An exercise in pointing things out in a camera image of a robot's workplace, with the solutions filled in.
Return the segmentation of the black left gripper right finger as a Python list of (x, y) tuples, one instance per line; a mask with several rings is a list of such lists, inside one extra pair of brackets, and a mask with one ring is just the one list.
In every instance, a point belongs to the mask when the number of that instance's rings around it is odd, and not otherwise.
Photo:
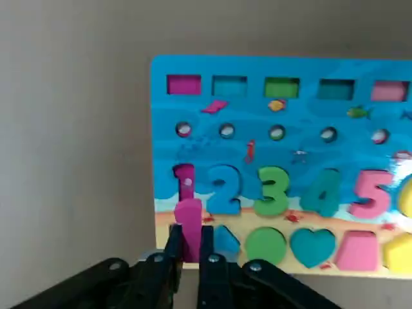
[(198, 308), (339, 309), (264, 259), (240, 267), (214, 250), (214, 228), (201, 229)]

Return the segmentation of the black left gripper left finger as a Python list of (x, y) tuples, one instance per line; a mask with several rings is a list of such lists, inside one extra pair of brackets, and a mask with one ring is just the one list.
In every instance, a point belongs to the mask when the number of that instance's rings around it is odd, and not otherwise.
[(172, 308), (182, 257), (182, 226), (174, 224), (165, 248), (133, 266), (118, 257), (108, 258), (16, 308)]

